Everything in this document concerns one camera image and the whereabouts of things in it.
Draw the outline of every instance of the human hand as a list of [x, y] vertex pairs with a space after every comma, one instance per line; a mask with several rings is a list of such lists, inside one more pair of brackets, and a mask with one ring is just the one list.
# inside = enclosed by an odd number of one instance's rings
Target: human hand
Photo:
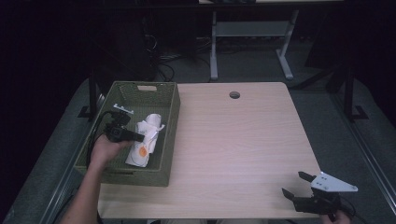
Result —
[[131, 144], [132, 142], [128, 141], [113, 143], [107, 139], [105, 134], [100, 135], [93, 146], [90, 167], [105, 169], [108, 162], [116, 158], [123, 148]]
[[320, 215], [320, 220], [323, 224], [350, 224], [349, 217], [342, 211], [338, 210], [335, 213], [335, 221], [332, 222], [327, 215]]

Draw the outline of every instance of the white cloth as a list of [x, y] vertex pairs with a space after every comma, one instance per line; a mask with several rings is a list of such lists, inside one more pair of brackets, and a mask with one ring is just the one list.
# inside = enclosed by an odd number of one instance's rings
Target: white cloth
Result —
[[135, 142], [131, 146], [127, 164], [146, 167], [149, 162], [149, 154], [154, 152], [158, 133], [164, 125], [161, 125], [161, 115], [150, 114], [145, 120], [136, 124], [136, 132], [145, 135], [143, 142]]

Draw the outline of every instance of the human arm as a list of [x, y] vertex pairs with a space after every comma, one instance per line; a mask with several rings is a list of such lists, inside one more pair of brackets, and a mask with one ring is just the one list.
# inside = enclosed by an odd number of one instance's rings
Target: human arm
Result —
[[335, 213], [335, 221], [332, 222], [327, 215], [321, 215], [320, 220], [323, 224], [350, 224], [350, 218], [342, 211], [338, 210]]
[[96, 223], [101, 175], [107, 164], [131, 142], [112, 143], [102, 134], [95, 142], [88, 167], [75, 199], [67, 209], [61, 223]]

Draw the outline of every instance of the wooden table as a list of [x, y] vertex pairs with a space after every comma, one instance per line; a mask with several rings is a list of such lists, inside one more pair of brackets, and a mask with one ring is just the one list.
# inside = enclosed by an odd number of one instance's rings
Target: wooden table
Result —
[[[283, 83], [179, 84], [167, 188], [102, 184], [104, 218], [298, 218], [281, 188], [309, 196], [297, 172], [318, 163]], [[232, 99], [231, 91], [240, 93]]]

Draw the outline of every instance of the green plastic basket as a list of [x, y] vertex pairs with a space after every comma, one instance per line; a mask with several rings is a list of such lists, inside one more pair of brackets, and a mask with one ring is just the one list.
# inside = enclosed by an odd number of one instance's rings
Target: green plastic basket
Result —
[[[124, 106], [133, 110], [127, 129], [134, 131], [137, 122], [144, 120], [149, 114], [160, 114], [164, 129], [159, 132], [154, 153], [150, 154], [146, 167], [137, 167], [125, 163], [129, 148], [111, 161], [102, 175], [102, 182], [109, 184], [159, 186], [169, 185], [172, 167], [175, 135], [177, 129], [180, 98], [176, 83], [161, 82], [130, 82], [116, 81], [113, 83], [99, 115], [105, 111], [118, 111], [113, 105]], [[95, 138], [103, 132], [106, 123], [111, 122], [111, 116], [104, 116], [98, 127]], [[86, 157], [90, 137], [88, 136], [79, 152], [75, 168], [86, 173]]]

